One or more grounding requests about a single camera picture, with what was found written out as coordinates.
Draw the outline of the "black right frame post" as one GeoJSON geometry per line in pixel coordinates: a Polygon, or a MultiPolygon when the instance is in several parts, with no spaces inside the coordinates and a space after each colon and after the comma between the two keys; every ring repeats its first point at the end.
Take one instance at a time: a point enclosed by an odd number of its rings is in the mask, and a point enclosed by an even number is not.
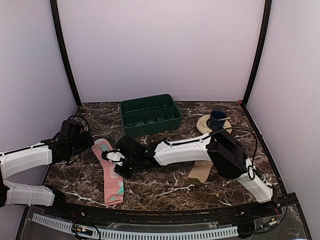
{"type": "Polygon", "coordinates": [[[263,55],[263,50],[265,46],[268,26],[269,26],[269,20],[271,15],[271,9],[272,9],[272,0],[265,0],[264,1],[264,9],[263,9],[263,15],[262,15],[262,21],[261,21],[261,27],[257,42],[257,47],[254,55],[254,60],[251,68],[251,72],[249,75],[248,83],[244,92],[243,99],[241,101],[241,106],[243,108],[246,108],[248,105],[248,102],[250,100],[250,96],[255,84],[255,80],[258,74],[261,58],[263,55]]]}

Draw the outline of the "black frame post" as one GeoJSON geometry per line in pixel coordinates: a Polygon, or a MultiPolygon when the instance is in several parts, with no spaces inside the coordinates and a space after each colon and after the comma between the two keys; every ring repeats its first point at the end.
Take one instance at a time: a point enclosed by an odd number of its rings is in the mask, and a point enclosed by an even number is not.
{"type": "Polygon", "coordinates": [[[53,24],[54,24],[54,29],[55,29],[55,34],[56,34],[56,39],[62,59],[62,63],[64,66],[64,70],[66,73],[66,77],[68,80],[68,84],[71,89],[71,93],[73,96],[73,99],[75,101],[76,106],[79,108],[82,105],[82,101],[76,86],[76,82],[74,79],[74,75],[72,72],[69,56],[67,53],[67,48],[64,40],[64,35],[63,35],[63,29],[62,29],[62,24],[60,20],[60,14],[59,14],[59,9],[58,9],[58,1],[57,0],[50,0],[50,8],[51,8],[51,14],[52,14],[52,19],[53,19],[53,24]]]}
{"type": "Polygon", "coordinates": [[[272,0],[265,0],[264,1],[264,9],[263,9],[263,15],[262,15],[262,21],[261,21],[261,27],[257,42],[257,47],[254,55],[254,60],[251,68],[251,72],[249,75],[248,83],[244,92],[243,99],[241,101],[241,106],[243,108],[246,108],[248,105],[248,102],[250,100],[250,96],[255,84],[255,80],[258,74],[261,58],[263,55],[263,50],[265,46],[268,26],[269,26],[269,20],[271,15],[271,9],[272,9],[272,0]]]}

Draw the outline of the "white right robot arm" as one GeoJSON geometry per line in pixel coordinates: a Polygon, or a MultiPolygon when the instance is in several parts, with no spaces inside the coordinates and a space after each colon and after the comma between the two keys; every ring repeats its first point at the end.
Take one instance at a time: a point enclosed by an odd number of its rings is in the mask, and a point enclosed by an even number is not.
{"type": "Polygon", "coordinates": [[[241,143],[227,130],[219,129],[180,141],[160,140],[147,146],[123,136],[114,150],[104,150],[102,159],[115,164],[114,171],[129,179],[134,170],[148,170],[176,163],[205,161],[219,175],[242,184],[258,202],[255,213],[266,217],[275,208],[275,189],[265,176],[257,173],[241,143]]]}

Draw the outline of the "cream saucer plate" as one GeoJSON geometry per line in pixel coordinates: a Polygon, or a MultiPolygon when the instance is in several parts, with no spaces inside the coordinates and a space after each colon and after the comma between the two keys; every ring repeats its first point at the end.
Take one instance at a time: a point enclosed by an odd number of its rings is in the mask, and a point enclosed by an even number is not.
{"type": "MultiPolygon", "coordinates": [[[[212,120],[211,116],[209,114],[201,116],[196,123],[196,128],[201,134],[207,134],[212,132],[212,120]]],[[[229,119],[224,121],[224,124],[222,126],[224,129],[231,128],[231,124],[229,122],[229,119]]]]}

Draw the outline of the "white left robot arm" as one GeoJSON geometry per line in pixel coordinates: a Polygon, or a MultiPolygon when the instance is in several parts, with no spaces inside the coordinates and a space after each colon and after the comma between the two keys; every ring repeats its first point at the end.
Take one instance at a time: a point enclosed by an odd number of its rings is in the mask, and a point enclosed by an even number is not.
{"type": "Polygon", "coordinates": [[[79,139],[44,140],[35,145],[2,152],[0,154],[0,206],[36,205],[50,207],[60,218],[67,218],[71,213],[65,203],[66,195],[55,186],[28,185],[8,180],[18,173],[49,166],[59,162],[69,162],[72,157],[81,155],[94,145],[93,138],[84,134],[79,139]]]}

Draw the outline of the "beige sock with olive toe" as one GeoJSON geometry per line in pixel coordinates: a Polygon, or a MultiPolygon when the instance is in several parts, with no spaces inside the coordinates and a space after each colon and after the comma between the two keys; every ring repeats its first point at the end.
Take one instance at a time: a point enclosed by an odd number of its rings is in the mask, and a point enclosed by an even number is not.
{"type": "Polygon", "coordinates": [[[204,184],[209,177],[212,166],[211,161],[195,161],[187,177],[188,183],[192,185],[204,184]]]}

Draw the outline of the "blue mug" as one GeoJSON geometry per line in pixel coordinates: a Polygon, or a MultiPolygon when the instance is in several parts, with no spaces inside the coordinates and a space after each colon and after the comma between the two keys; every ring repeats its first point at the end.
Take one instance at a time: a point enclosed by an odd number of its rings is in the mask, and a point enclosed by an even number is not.
{"type": "Polygon", "coordinates": [[[221,110],[213,110],[210,114],[210,128],[220,130],[223,128],[227,115],[221,110]]]}

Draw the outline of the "black front rail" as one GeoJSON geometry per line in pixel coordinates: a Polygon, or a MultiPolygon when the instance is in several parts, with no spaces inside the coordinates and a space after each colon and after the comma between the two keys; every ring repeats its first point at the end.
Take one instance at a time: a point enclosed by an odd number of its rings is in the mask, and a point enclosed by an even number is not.
{"type": "Polygon", "coordinates": [[[259,204],[257,202],[227,207],[169,211],[123,210],[85,206],[69,202],[67,202],[65,205],[77,214],[83,212],[84,216],[88,218],[109,218],[128,221],[188,221],[238,217],[253,219],[259,217],[269,217],[276,213],[274,208],[270,205],[266,203],[259,204]]]}

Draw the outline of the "pink patterned sock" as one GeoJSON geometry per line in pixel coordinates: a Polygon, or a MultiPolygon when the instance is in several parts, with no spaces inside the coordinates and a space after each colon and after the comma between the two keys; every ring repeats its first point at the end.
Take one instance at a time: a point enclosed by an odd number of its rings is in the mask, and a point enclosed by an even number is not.
{"type": "Polygon", "coordinates": [[[112,146],[106,139],[100,138],[94,141],[91,149],[103,168],[104,203],[107,206],[121,204],[125,192],[123,177],[114,171],[114,163],[102,158],[104,151],[113,150],[112,146]]]}

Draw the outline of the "black left frame post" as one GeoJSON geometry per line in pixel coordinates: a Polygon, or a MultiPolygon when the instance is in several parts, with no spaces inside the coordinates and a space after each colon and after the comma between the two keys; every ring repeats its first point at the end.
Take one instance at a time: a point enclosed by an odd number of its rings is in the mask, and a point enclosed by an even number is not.
{"type": "Polygon", "coordinates": [[[82,105],[82,101],[76,86],[76,82],[74,79],[74,75],[72,72],[69,56],[67,53],[67,48],[64,40],[64,35],[63,35],[63,29],[62,29],[62,24],[60,20],[60,14],[59,14],[59,9],[58,9],[58,1],[57,0],[50,0],[50,8],[51,8],[51,14],[52,14],[52,19],[53,19],[53,24],[54,24],[54,29],[55,29],[55,34],[56,34],[56,39],[62,59],[62,63],[64,66],[64,70],[66,73],[66,77],[68,80],[68,84],[71,89],[71,93],[73,96],[73,99],[75,101],[76,106],[79,108],[82,105]]]}

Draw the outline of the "green compartment tray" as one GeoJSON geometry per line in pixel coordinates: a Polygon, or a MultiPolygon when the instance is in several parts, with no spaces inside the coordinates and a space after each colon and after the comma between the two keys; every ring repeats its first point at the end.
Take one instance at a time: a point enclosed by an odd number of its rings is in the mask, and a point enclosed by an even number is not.
{"type": "Polygon", "coordinates": [[[120,103],[126,135],[140,137],[178,129],[182,113],[170,94],[124,100],[120,103]]]}

